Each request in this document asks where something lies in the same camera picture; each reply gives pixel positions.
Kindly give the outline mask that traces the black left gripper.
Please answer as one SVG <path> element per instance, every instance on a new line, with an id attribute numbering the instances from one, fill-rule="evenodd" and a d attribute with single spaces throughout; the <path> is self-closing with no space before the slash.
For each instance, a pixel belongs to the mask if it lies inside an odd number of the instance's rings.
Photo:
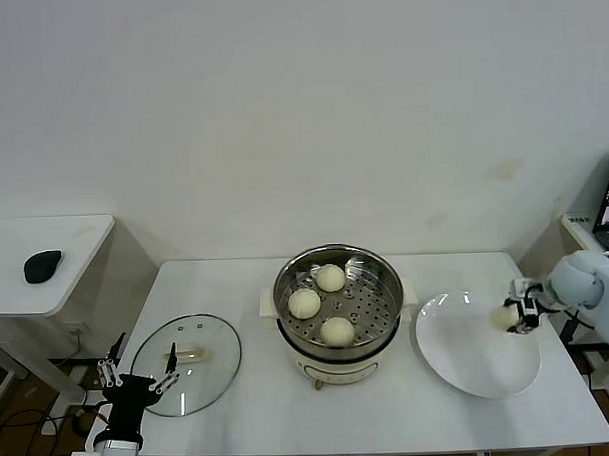
<path id="1" fill-rule="evenodd" d="M 177 346 L 171 344 L 164 376 L 158 380 L 136 375 L 118 373 L 118 354 L 122 347 L 125 332 L 121 332 L 107 355 L 97 363 L 97 373 L 101 382 L 102 395 L 112 405 L 107 428 L 107 440 L 142 441 L 140 426 L 145 408 L 158 402 L 158 394 L 173 387 L 180 378 L 176 371 Z"/>

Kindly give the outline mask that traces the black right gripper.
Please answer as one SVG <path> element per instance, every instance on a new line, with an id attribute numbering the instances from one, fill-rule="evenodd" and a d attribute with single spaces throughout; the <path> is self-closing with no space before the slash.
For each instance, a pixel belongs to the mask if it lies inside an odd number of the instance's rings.
<path id="1" fill-rule="evenodd" d="M 540 314 L 550 315 L 556 312 L 555 299 L 549 286 L 526 277 L 511 281 L 504 305 L 510 312 L 510 326 L 507 331 L 519 335 L 528 334 L 538 328 Z"/>

